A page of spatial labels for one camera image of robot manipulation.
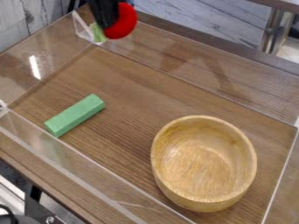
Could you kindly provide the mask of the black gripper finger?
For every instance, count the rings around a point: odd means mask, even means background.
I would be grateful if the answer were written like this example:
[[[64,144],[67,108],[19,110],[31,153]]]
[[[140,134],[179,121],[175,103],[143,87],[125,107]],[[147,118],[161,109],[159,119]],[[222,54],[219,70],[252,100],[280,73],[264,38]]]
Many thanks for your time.
[[[105,0],[105,27],[111,27],[119,18],[119,0]]]
[[[105,3],[104,0],[88,0],[88,7],[91,9],[93,18],[97,22],[97,25],[100,27],[104,27],[105,25]]]

